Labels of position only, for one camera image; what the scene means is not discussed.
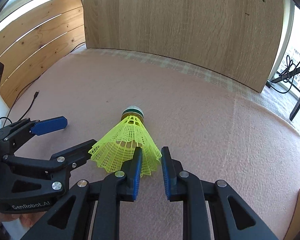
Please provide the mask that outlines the person's left hand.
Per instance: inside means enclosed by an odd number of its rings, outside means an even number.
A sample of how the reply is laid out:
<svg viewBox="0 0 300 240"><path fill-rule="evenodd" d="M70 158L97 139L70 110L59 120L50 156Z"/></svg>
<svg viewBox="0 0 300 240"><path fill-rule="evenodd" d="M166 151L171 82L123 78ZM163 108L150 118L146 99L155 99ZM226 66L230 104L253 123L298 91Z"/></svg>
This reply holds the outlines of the person's left hand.
<svg viewBox="0 0 300 240"><path fill-rule="evenodd" d="M19 219L22 226L26 228L31 228L40 220L45 212L37 213L25 213L25 214L3 214L1 221L10 222L16 219Z"/></svg>

